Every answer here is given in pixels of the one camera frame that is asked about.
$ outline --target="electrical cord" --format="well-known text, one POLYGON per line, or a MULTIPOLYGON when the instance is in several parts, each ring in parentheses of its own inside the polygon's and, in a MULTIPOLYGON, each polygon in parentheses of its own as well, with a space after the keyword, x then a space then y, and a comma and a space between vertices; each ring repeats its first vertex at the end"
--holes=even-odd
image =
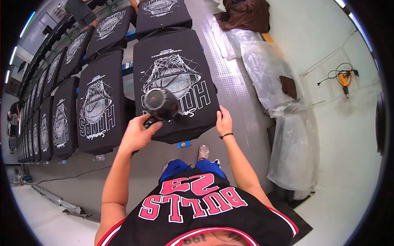
POLYGON ((83 174, 86 174, 86 173, 88 173, 88 172, 96 172, 96 171, 100 171, 100 170, 102 170, 102 169, 105 169, 105 168, 108 168, 108 167, 111 167, 112 165, 108 165, 108 166, 103 166, 102 168, 99 168, 99 169, 95 169, 95 170, 89 170, 89 171, 86 171, 86 172, 83 172, 83 173, 81 173, 81 174, 78 174, 77 176, 75 176, 75 177, 66 177, 66 178, 56 178, 56 179, 48 179, 48 180, 42 180, 42 181, 40 181, 40 182, 37 182, 37 183, 31 183, 31 184, 36 184, 36 185, 38 185, 38 184, 40 184, 40 183, 42 183, 42 182, 50 182, 50 181, 55 181, 55 180, 63 180, 63 179, 74 179, 74 178, 78 178, 79 176, 81 176, 81 175, 83 175, 83 174))
POLYGON ((340 82, 339 79, 338 79, 339 75, 340 75, 341 73, 342 73, 342 74, 345 74, 345 73, 350 73, 350 72, 354 72, 355 75, 357 75, 357 76, 358 76, 358 74, 359 74, 359 72, 358 72, 357 70, 354 70, 354 69, 353 69, 352 64, 347 63, 347 62, 341 63, 335 70, 331 70, 330 72, 328 72, 328 74, 327 74, 327 77, 328 77, 328 78, 325 79, 325 80, 320 81, 320 82, 318 83, 318 86, 320 86, 320 84, 321 84, 322 82, 326 81, 326 80, 333 80, 333 79, 336 79, 336 80, 338 81, 338 83, 339 83, 340 85, 342 85, 341 82, 340 82), (349 70, 338 70, 339 67, 342 66, 342 65, 344 65, 344 64, 349 64, 349 65, 351 66, 350 71, 349 71, 349 70), (338 73, 336 73, 334 77, 330 77, 330 73, 332 73, 332 72, 338 72, 338 73))

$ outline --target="white shoe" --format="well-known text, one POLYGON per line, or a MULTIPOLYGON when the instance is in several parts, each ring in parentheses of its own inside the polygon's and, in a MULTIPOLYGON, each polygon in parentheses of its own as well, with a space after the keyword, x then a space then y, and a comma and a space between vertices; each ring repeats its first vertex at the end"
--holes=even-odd
POLYGON ((200 145, 198 150, 197 161, 201 160, 201 158, 207 159, 209 157, 209 149, 205 144, 200 145))
POLYGON ((221 166, 220 166, 220 161, 219 161, 219 159, 216 159, 214 162, 215 162, 216 164, 218 164, 218 165, 219 165, 219 168, 221 169, 221 166))
POLYGON ((163 166, 163 172, 167 169, 168 164, 170 163, 170 161, 174 161, 174 160, 175 160, 175 159, 169 160, 169 161, 167 162, 167 164, 165 164, 165 165, 163 166))

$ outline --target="blue shorts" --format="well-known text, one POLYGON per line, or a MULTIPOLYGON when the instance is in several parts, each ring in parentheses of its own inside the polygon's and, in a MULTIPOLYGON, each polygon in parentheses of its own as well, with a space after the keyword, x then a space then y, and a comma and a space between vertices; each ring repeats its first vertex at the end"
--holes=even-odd
MULTIPOLYGON (((216 162, 210 162, 207 159, 203 159, 201 161, 196 162, 196 168, 200 169, 203 173, 206 172, 214 172, 217 173, 220 177, 227 179, 224 172, 219 168, 219 165, 216 162)), ((179 174, 181 172, 185 172, 190 170, 191 167, 186 164, 184 161, 176 159, 172 160, 168 163, 167 168, 164 170, 162 176, 159 179, 159 183, 165 180, 168 177, 171 177, 175 174, 179 174)))

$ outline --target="black wristband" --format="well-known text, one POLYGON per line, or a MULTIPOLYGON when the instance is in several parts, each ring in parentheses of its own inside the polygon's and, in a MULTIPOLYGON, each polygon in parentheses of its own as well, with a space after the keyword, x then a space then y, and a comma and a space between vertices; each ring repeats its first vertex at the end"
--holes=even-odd
POLYGON ((225 136, 227 136, 227 135, 234 135, 234 133, 232 133, 232 132, 230 132, 230 133, 226 133, 225 135, 223 135, 223 136, 219 136, 220 137, 220 139, 223 139, 225 136))

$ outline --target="brown cloth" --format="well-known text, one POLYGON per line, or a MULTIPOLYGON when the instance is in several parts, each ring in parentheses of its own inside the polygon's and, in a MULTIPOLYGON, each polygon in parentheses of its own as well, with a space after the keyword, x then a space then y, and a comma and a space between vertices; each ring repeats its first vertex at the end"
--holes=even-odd
POLYGON ((224 0, 223 4, 227 12, 214 14, 223 31, 234 28, 259 33, 269 31, 269 4, 266 0, 224 0))
POLYGON ((291 96, 294 100, 297 100, 297 89, 294 83, 294 79, 288 77, 279 76, 282 83, 282 91, 284 94, 291 96))

